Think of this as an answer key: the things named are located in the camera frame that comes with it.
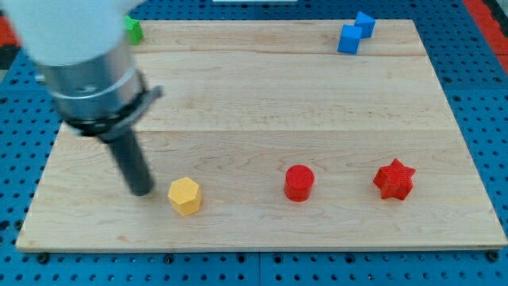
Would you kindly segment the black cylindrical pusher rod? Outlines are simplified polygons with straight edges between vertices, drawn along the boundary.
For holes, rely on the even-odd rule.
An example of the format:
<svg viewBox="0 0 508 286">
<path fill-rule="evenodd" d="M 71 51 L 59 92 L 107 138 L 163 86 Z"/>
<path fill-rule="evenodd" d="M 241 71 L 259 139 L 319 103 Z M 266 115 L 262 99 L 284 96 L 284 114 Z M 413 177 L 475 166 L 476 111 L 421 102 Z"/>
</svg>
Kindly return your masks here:
<svg viewBox="0 0 508 286">
<path fill-rule="evenodd" d="M 154 182 L 135 133 L 127 129 L 107 141 L 107 145 L 131 193 L 135 196 L 147 195 Z"/>
</svg>

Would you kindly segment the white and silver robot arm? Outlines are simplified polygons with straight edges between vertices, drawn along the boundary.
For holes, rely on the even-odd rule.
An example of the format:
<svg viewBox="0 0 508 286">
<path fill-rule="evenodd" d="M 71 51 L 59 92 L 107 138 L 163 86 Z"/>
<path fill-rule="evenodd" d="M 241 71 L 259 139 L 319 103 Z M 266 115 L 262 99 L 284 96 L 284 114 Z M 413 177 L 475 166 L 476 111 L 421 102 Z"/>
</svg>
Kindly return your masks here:
<svg viewBox="0 0 508 286">
<path fill-rule="evenodd" d="M 124 17 L 138 1 L 1 3 L 63 121 L 110 148 L 130 191 L 147 195 L 154 182 L 133 132 L 162 87 L 148 88 L 137 69 Z"/>
</svg>

